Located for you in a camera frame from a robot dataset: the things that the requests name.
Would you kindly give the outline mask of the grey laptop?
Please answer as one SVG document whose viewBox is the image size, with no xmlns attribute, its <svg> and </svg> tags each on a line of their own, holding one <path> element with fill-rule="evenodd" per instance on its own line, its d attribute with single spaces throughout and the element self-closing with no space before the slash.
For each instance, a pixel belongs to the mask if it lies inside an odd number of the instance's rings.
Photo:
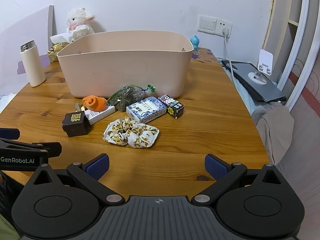
<svg viewBox="0 0 320 240">
<path fill-rule="evenodd" d="M 233 76 L 259 102 L 284 102 L 286 96 L 267 77 L 272 74 L 272 60 L 259 60 L 258 68 L 251 63 L 232 61 Z"/>
</svg>

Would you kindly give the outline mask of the grey beige clothing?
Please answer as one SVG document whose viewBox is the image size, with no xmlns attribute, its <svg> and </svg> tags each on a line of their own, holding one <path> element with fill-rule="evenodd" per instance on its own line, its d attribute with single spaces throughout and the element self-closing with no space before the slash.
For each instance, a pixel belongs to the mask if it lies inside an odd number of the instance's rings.
<svg viewBox="0 0 320 240">
<path fill-rule="evenodd" d="M 271 102 L 252 113 L 270 162 L 277 165 L 292 142 L 294 119 L 289 109 L 278 102 Z"/>
</svg>

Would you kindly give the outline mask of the pink plastic storage bin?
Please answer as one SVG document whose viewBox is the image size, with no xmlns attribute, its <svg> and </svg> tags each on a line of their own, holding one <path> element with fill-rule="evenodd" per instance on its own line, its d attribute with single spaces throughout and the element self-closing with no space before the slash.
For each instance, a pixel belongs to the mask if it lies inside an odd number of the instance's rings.
<svg viewBox="0 0 320 240">
<path fill-rule="evenodd" d="M 70 93 L 108 98 L 127 85 L 155 87 L 155 95 L 179 97 L 193 45 L 170 31 L 123 30 L 84 36 L 57 54 Z"/>
</svg>

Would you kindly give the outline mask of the floral fabric scrunchie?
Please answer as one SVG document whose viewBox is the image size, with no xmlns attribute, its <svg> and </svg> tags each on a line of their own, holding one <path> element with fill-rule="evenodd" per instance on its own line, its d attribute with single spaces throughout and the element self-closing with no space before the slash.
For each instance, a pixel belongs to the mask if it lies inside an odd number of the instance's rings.
<svg viewBox="0 0 320 240">
<path fill-rule="evenodd" d="M 132 148 L 150 148 L 159 135 L 159 129 L 137 122 L 129 117 L 108 124 L 103 133 L 105 142 Z"/>
</svg>

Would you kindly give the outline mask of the blue white card box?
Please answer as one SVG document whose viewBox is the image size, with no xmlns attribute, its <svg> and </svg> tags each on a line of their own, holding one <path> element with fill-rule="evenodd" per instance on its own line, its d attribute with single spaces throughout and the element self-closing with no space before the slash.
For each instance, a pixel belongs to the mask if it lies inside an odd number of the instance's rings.
<svg viewBox="0 0 320 240">
<path fill-rule="evenodd" d="M 126 107 L 127 115 L 133 120 L 147 124 L 163 116 L 167 107 L 154 96 L 150 96 Z"/>
</svg>

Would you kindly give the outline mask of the white thermos bottle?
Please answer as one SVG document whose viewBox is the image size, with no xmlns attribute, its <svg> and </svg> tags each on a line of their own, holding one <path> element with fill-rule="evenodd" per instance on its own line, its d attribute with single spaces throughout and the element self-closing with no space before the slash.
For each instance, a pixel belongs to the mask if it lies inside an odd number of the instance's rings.
<svg viewBox="0 0 320 240">
<path fill-rule="evenodd" d="M 20 55 L 31 87 L 44 83 L 46 76 L 35 41 L 31 40 L 21 45 Z"/>
</svg>

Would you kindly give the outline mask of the dark brown cube box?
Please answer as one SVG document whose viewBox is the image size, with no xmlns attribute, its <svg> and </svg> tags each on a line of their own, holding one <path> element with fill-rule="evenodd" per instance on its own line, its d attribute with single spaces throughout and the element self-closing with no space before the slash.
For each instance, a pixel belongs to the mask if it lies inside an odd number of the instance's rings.
<svg viewBox="0 0 320 240">
<path fill-rule="evenodd" d="M 68 137 L 87 135 L 90 127 L 84 111 L 67 113 L 62 121 L 62 129 Z"/>
</svg>

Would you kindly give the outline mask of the white wall switch socket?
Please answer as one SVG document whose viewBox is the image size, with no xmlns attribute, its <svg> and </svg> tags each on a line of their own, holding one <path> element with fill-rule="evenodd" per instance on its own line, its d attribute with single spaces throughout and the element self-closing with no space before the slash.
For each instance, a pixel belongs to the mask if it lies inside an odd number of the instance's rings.
<svg viewBox="0 0 320 240">
<path fill-rule="evenodd" d="M 220 18 L 200 15 L 197 30 L 203 33 L 230 37 L 232 31 L 232 22 Z"/>
</svg>

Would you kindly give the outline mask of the small black patterned box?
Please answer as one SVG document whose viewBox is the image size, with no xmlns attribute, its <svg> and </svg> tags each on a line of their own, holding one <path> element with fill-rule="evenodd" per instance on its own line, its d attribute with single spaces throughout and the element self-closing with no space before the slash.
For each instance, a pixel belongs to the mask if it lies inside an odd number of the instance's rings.
<svg viewBox="0 0 320 240">
<path fill-rule="evenodd" d="M 160 96 L 159 101 L 167 107 L 167 112 L 176 120 L 183 115 L 184 105 L 167 94 Z"/>
</svg>

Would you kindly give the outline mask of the blue toy figurine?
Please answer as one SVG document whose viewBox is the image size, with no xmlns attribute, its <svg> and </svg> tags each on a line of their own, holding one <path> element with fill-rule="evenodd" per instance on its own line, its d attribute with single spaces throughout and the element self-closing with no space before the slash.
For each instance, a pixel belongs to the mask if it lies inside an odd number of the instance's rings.
<svg viewBox="0 0 320 240">
<path fill-rule="evenodd" d="M 200 40 L 196 35 L 194 35 L 192 38 L 190 38 L 190 42 L 193 45 L 193 49 L 198 50 Z"/>
</svg>

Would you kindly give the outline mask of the white phone stand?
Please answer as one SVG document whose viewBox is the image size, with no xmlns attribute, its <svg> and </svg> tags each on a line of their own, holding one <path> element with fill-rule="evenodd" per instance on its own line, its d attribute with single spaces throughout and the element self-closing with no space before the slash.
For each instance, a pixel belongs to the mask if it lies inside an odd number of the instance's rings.
<svg viewBox="0 0 320 240">
<path fill-rule="evenodd" d="M 255 83 L 259 85 L 266 85 L 267 79 L 264 76 L 271 76 L 273 67 L 273 54 L 261 49 L 259 52 L 259 61 L 257 70 L 248 73 L 248 77 Z"/>
</svg>

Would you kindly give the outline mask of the orange cloth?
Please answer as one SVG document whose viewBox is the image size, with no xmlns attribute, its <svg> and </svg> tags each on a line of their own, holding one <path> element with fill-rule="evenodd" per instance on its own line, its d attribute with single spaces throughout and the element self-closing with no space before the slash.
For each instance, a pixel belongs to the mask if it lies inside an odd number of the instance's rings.
<svg viewBox="0 0 320 240">
<path fill-rule="evenodd" d="M 95 95 L 84 97 L 82 99 L 82 102 L 84 107 L 91 111 L 101 112 L 107 109 L 107 100 L 105 98 L 98 97 Z"/>
</svg>

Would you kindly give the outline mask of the white framed wardrobe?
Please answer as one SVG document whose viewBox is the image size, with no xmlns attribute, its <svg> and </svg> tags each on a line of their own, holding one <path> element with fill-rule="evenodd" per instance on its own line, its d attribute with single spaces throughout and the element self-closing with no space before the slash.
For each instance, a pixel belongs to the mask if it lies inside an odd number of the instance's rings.
<svg viewBox="0 0 320 240">
<path fill-rule="evenodd" d="M 319 113 L 319 0 L 273 0 L 263 48 L 289 110 L 303 98 Z"/>
</svg>

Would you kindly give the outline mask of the green dried herb bag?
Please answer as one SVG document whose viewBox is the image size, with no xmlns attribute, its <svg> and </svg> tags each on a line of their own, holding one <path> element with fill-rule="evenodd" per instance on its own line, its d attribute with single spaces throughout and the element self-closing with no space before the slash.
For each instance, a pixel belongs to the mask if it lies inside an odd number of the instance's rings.
<svg viewBox="0 0 320 240">
<path fill-rule="evenodd" d="M 128 85 L 112 94 L 108 100 L 108 106 L 114 106 L 116 110 L 125 112 L 127 106 L 144 99 L 145 94 L 154 93 L 156 88 L 147 85 L 146 88 Z"/>
</svg>

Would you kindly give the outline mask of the white plush lamb toy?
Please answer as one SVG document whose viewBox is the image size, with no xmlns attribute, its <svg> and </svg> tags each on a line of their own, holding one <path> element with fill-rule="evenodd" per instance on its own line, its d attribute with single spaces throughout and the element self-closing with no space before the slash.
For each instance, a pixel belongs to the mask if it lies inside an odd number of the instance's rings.
<svg viewBox="0 0 320 240">
<path fill-rule="evenodd" d="M 95 19 L 95 16 L 86 10 L 86 8 L 72 9 L 67 17 L 67 33 L 72 41 L 93 34 L 94 30 L 90 23 Z"/>
</svg>

